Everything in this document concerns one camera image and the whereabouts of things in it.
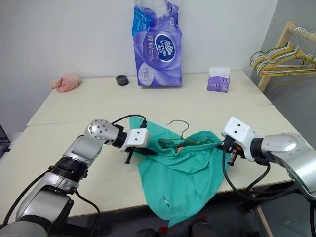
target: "white table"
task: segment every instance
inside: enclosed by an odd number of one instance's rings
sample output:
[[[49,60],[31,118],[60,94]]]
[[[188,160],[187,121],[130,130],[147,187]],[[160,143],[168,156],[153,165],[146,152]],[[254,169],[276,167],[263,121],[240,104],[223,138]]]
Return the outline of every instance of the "white table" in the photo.
[[[136,77],[118,86],[115,78],[83,79],[78,88],[58,93],[53,90],[29,121],[28,126],[102,118],[115,120],[127,114],[149,119],[190,119],[214,116],[242,106],[270,105],[271,102],[242,71],[231,72],[228,93],[207,91],[208,74],[184,74],[182,88],[142,88]]]
[[[273,105],[252,108],[250,111],[224,110],[218,115],[190,117],[187,121],[190,130],[187,135],[200,130],[214,131],[220,138],[221,130],[231,115],[243,120],[261,135],[278,134],[281,132],[297,132],[292,125],[279,113]],[[154,121],[164,124],[170,121],[169,116],[157,117]],[[73,140],[83,133],[89,121],[49,124],[28,127],[7,154],[0,165],[1,202],[0,221],[20,192],[50,165],[56,163]],[[128,128],[128,121],[121,123]],[[171,130],[180,132],[181,123],[169,126]],[[89,169],[88,177],[80,182],[79,192],[96,203],[101,211],[145,205],[145,197],[138,173],[139,158],[133,157],[131,165],[125,165],[127,153],[120,153],[117,148],[104,146],[101,154]],[[261,173],[265,167],[238,159],[230,168],[228,175],[238,188],[245,188]],[[275,184],[288,181],[286,171],[273,165],[268,176],[260,185]],[[224,181],[219,192],[231,191]],[[94,213],[90,205],[72,196],[75,205],[71,216]]]

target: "logo on tissue package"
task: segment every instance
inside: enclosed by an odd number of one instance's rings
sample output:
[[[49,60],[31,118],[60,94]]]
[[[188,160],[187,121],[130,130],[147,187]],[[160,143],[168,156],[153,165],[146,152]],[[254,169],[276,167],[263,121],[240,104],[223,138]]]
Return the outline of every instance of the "logo on tissue package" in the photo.
[[[165,34],[158,34],[155,37],[156,49],[161,61],[167,63],[174,58],[175,47],[172,39]]]

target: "hanger hook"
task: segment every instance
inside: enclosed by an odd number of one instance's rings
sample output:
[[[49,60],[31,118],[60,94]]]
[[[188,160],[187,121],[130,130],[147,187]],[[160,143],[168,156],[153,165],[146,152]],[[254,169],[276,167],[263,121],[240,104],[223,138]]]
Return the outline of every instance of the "hanger hook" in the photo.
[[[173,122],[176,122],[176,121],[178,121],[178,122],[184,122],[184,123],[188,126],[188,127],[187,127],[186,129],[184,129],[184,130],[182,131],[182,133],[181,133],[181,139],[183,139],[183,133],[184,133],[186,130],[188,130],[190,126],[189,126],[189,124],[188,124],[187,122],[185,122],[184,120],[180,120],[180,119],[173,120],[173,121],[167,123],[166,125],[170,125],[170,124],[172,124]]]

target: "black cable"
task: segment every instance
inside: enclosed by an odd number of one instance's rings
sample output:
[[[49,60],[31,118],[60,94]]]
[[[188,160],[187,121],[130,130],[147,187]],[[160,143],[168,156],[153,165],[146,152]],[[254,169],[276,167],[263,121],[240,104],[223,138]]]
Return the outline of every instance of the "black cable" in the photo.
[[[9,222],[10,216],[12,215],[12,212],[16,208],[17,204],[20,202],[22,197],[26,194],[26,192],[38,181],[40,180],[48,171],[41,174],[39,177],[37,177],[35,180],[33,180],[24,190],[23,192],[18,196],[18,198],[13,203],[12,207],[9,209],[8,213],[5,216],[5,219],[3,221],[2,227],[6,226]]]
[[[314,207],[313,204],[310,203],[310,225],[311,225],[311,233],[312,237],[316,237],[315,233],[315,222],[314,222]]]
[[[88,199],[85,199],[83,196],[81,196],[78,191],[76,190],[75,191],[75,194],[83,201],[89,203],[90,205],[92,205],[98,212],[96,218],[95,218],[95,221],[94,221],[94,224],[93,224],[93,227],[91,228],[91,232],[89,234],[89,237],[92,237],[93,236],[93,233],[95,231],[95,229],[97,228],[98,226],[98,223],[99,223],[99,219],[100,219],[100,216],[101,216],[101,212],[100,212],[100,209],[98,208],[98,206],[96,204],[94,204],[93,202],[89,201]]]
[[[223,150],[223,160],[222,160],[222,170],[223,170],[223,173],[224,173],[224,176],[228,182],[228,184],[232,187],[232,189],[240,196],[242,196],[244,199],[246,200],[249,200],[249,201],[271,201],[271,200],[274,200],[276,198],[280,198],[280,197],[283,197],[285,195],[288,195],[292,192],[294,192],[296,189],[288,189],[288,190],[285,190],[284,192],[282,193],[278,193],[276,195],[273,195],[273,196],[270,196],[270,197],[250,197],[250,196],[247,196],[245,194],[243,194],[242,192],[240,192],[234,185],[233,183],[231,182],[231,180],[229,179],[228,175],[227,175],[227,172],[226,172],[226,168],[225,168],[225,163],[226,163],[226,150]]]
[[[269,173],[270,169],[271,169],[271,165],[270,165],[270,163],[268,162],[268,163],[267,163],[267,169],[266,169],[266,171],[265,171],[259,178],[257,178],[257,179],[256,179],[255,181],[253,181],[251,184],[249,184],[249,186],[247,187],[247,191],[252,192],[252,191],[250,191],[250,189],[251,189],[253,186],[255,186],[257,183],[259,183],[264,177],[266,177],[267,174]]]
[[[121,117],[121,118],[119,118],[119,119],[113,121],[111,124],[115,124],[115,123],[117,123],[117,122],[119,122],[119,121],[121,121],[121,120],[123,120],[123,119],[125,119],[125,118],[128,118],[128,117],[141,117],[141,118],[144,119],[144,122],[147,123],[146,118],[145,118],[144,116],[142,116],[142,115],[126,115],[126,116],[124,116],[124,117]]]

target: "wire hanger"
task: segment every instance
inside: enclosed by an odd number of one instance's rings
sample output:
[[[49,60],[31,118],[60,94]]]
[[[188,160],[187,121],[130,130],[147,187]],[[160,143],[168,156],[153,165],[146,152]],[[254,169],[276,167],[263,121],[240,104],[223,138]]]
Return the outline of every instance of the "wire hanger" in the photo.
[[[187,130],[189,129],[189,127],[190,127],[189,124],[188,124],[187,122],[185,122],[184,120],[175,119],[175,120],[173,120],[173,121],[167,123],[166,125],[170,125],[170,124],[172,124],[173,122],[176,122],[176,121],[178,121],[178,122],[184,122],[184,123],[187,125],[187,128],[184,129],[184,130],[181,132],[181,137],[180,137],[180,138],[173,138],[173,139],[159,139],[160,142],[183,140],[183,141],[186,141],[186,142],[191,143],[191,145],[193,145],[193,146],[202,145],[200,142],[195,142],[195,141],[191,141],[191,140],[188,140],[188,139],[183,138],[184,132],[187,131]]]

